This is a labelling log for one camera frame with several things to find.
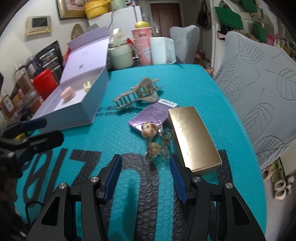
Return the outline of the brown label clear jar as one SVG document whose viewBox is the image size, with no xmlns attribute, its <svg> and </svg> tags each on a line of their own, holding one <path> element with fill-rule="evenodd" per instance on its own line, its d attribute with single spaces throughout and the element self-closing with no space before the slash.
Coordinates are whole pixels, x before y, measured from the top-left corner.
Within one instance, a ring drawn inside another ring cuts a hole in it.
<svg viewBox="0 0 296 241">
<path fill-rule="evenodd" d="M 15 69 L 16 87 L 22 90 L 24 96 L 33 92 L 35 89 L 32 85 L 31 79 L 25 66 L 23 64 L 16 64 Z"/>
</svg>

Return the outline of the black snack bag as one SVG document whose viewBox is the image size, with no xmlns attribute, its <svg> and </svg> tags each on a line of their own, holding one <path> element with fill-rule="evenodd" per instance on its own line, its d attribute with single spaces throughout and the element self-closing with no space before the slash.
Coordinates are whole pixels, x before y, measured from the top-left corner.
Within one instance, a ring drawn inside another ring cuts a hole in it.
<svg viewBox="0 0 296 241">
<path fill-rule="evenodd" d="M 42 68 L 49 69 L 55 77 L 57 83 L 60 83 L 63 67 L 63 57 L 58 41 L 45 47 L 36 54 L 36 58 L 40 62 Z"/>
</svg>

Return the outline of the bear charm keychain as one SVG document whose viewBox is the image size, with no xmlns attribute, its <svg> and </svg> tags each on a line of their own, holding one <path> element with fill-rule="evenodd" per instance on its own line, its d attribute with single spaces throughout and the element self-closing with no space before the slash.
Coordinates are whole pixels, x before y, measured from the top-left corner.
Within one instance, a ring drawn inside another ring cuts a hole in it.
<svg viewBox="0 0 296 241">
<path fill-rule="evenodd" d="M 158 156 L 168 159 L 170 157 L 169 148 L 175 136 L 175 131 L 172 129 L 165 130 L 160 120 L 157 123 L 153 123 L 152 121 L 143 122 L 141 127 L 141 135 L 147 144 L 145 153 L 146 161 L 151 164 Z"/>
</svg>

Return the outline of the framed picture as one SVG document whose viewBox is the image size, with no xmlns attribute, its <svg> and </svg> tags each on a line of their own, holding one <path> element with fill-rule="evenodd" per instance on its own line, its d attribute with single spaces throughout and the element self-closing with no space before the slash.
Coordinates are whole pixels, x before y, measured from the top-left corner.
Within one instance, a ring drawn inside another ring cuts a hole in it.
<svg viewBox="0 0 296 241">
<path fill-rule="evenodd" d="M 60 20 L 86 18 L 84 1 L 56 0 Z"/>
</svg>

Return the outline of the cream yellow hair claw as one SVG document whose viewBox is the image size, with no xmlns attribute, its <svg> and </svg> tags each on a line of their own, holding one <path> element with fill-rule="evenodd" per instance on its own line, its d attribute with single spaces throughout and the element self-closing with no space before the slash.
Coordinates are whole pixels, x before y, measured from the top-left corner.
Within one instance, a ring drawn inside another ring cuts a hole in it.
<svg viewBox="0 0 296 241">
<path fill-rule="evenodd" d="M 92 83 L 90 81 L 83 84 L 84 92 L 88 92 L 92 88 Z"/>
</svg>

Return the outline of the pale green white jug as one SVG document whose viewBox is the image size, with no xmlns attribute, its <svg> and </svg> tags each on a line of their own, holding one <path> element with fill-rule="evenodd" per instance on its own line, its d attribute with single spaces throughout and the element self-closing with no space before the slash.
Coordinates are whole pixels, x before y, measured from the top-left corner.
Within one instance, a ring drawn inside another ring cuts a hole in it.
<svg viewBox="0 0 296 241">
<path fill-rule="evenodd" d="M 108 56 L 115 70 L 133 66 L 132 49 L 128 43 L 128 37 L 123 35 L 121 29 L 113 30 L 109 42 Z"/>
</svg>

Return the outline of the white refrigerator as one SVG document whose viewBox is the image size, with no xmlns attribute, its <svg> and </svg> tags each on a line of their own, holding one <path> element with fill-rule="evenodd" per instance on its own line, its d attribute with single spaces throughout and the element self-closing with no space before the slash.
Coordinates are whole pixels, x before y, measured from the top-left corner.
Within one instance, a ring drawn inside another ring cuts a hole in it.
<svg viewBox="0 0 296 241">
<path fill-rule="evenodd" d="M 114 29 L 121 29 L 126 35 L 132 33 L 135 24 L 142 20 L 140 6 L 129 6 L 124 9 L 108 12 L 88 21 L 89 25 L 98 25 L 98 27 L 107 27 L 110 32 Z"/>
</svg>

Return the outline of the grey leaf chair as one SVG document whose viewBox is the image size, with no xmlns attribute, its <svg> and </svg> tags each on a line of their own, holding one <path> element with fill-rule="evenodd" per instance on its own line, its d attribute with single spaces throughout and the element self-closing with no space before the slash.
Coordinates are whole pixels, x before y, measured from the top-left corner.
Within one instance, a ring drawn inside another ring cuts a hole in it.
<svg viewBox="0 0 296 241">
<path fill-rule="evenodd" d="M 295 61 L 283 49 L 228 32 L 214 80 L 239 116 L 261 169 L 295 143 Z"/>
<path fill-rule="evenodd" d="M 170 28 L 178 63 L 193 64 L 200 39 L 200 29 L 195 25 Z"/>
</svg>

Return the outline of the beige marbled hair claw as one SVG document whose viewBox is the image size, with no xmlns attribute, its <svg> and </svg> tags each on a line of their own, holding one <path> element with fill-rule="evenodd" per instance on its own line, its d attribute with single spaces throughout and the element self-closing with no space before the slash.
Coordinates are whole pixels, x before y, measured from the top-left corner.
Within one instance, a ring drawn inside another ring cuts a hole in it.
<svg viewBox="0 0 296 241">
<path fill-rule="evenodd" d="M 120 94 L 113 100 L 116 109 L 127 108 L 138 101 L 147 103 L 157 102 L 159 99 L 158 91 L 162 88 L 157 85 L 158 81 L 160 81 L 159 78 L 143 78 L 138 85 L 132 87 L 131 90 Z"/>
</svg>

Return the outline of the lavender open gift box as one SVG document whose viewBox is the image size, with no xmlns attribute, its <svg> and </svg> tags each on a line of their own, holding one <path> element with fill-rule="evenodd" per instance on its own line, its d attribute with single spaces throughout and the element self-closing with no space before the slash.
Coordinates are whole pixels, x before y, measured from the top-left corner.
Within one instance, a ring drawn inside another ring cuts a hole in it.
<svg viewBox="0 0 296 241">
<path fill-rule="evenodd" d="M 110 33 L 107 27 L 86 32 L 68 43 L 70 49 L 59 86 L 43 102 L 34 119 L 45 118 L 40 133 L 63 130 L 94 122 L 100 103 L 110 83 L 106 63 Z M 83 84 L 92 88 L 84 92 Z M 60 94 L 72 87 L 76 95 L 64 101 Z"/>
</svg>

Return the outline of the gold rectangular box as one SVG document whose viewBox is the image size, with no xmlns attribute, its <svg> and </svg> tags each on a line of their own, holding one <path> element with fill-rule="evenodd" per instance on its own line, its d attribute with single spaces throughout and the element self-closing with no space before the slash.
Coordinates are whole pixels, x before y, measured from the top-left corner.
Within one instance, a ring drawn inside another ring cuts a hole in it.
<svg viewBox="0 0 296 241">
<path fill-rule="evenodd" d="M 193 173 L 204 175 L 222 166 L 222 160 L 204 122 L 193 106 L 168 110 L 180 161 Z"/>
</svg>

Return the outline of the purple small product box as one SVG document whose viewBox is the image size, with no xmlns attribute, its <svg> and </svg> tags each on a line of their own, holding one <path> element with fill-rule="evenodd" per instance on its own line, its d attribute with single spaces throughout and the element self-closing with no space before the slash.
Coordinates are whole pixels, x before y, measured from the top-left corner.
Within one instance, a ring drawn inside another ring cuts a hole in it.
<svg viewBox="0 0 296 241">
<path fill-rule="evenodd" d="M 152 103 L 140 111 L 134 118 L 132 118 L 128 125 L 136 131 L 142 131 L 143 123 L 156 124 L 158 121 L 164 123 L 168 118 L 168 110 L 178 108 L 179 105 L 175 102 L 159 98 L 155 103 Z"/>
</svg>

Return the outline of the pink round compact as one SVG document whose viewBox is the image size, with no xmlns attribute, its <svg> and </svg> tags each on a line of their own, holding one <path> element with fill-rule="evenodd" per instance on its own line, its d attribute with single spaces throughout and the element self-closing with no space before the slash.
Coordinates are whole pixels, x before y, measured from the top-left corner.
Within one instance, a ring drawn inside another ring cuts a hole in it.
<svg viewBox="0 0 296 241">
<path fill-rule="evenodd" d="M 69 86 L 62 91 L 62 93 L 60 94 L 60 97 L 64 101 L 70 101 L 75 95 L 76 95 L 76 92 L 72 89 L 72 87 Z"/>
</svg>

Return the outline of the slippers on floor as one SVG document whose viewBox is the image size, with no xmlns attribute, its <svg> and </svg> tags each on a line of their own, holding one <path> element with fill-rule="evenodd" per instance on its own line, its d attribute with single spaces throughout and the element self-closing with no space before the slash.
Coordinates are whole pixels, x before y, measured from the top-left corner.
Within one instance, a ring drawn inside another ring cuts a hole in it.
<svg viewBox="0 0 296 241">
<path fill-rule="evenodd" d="M 278 158 L 261 171 L 264 181 L 271 181 L 274 200 L 284 200 L 291 194 L 295 175 L 286 175 L 281 159 Z"/>
</svg>

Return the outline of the purple label jar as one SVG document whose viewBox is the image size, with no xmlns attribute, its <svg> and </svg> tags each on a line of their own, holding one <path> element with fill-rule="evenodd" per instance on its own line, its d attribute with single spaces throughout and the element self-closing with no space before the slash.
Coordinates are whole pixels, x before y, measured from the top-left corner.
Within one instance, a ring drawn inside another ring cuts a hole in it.
<svg viewBox="0 0 296 241">
<path fill-rule="evenodd" d="M 32 78 L 36 78 L 43 71 L 43 68 L 42 68 L 40 62 L 35 55 L 30 56 L 27 59 L 26 68 Z"/>
</svg>

